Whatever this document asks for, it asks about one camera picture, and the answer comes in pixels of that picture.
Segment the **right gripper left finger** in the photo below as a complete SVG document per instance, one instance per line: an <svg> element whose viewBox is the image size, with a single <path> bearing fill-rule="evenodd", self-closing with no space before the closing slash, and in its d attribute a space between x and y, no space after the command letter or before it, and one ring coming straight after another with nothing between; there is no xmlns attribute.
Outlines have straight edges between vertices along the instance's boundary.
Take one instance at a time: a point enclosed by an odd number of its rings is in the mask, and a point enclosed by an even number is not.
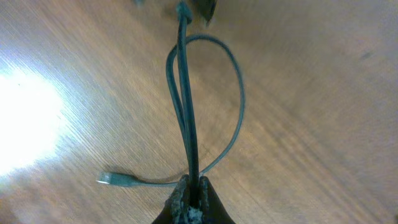
<svg viewBox="0 0 398 224"><path fill-rule="evenodd" d="M187 224L190 207L189 175L183 175L152 224Z"/></svg>

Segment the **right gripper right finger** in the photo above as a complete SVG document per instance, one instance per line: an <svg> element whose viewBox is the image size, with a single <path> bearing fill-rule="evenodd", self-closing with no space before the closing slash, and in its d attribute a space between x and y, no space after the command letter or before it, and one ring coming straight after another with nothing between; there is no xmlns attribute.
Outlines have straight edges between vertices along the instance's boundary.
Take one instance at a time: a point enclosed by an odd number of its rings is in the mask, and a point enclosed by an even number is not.
<svg viewBox="0 0 398 224"><path fill-rule="evenodd" d="M204 224L235 224L208 177L200 177L200 211Z"/></svg>

